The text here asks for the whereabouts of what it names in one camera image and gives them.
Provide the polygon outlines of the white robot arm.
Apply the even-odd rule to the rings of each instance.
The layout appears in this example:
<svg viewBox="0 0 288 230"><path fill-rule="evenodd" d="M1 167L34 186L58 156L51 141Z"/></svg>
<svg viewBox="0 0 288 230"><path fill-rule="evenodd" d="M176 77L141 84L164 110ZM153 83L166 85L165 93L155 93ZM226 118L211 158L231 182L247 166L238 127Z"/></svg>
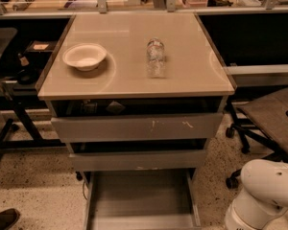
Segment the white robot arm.
<svg viewBox="0 0 288 230"><path fill-rule="evenodd" d="M265 230L288 211L288 163L254 159L240 176L242 189L227 209L226 230Z"/></svg>

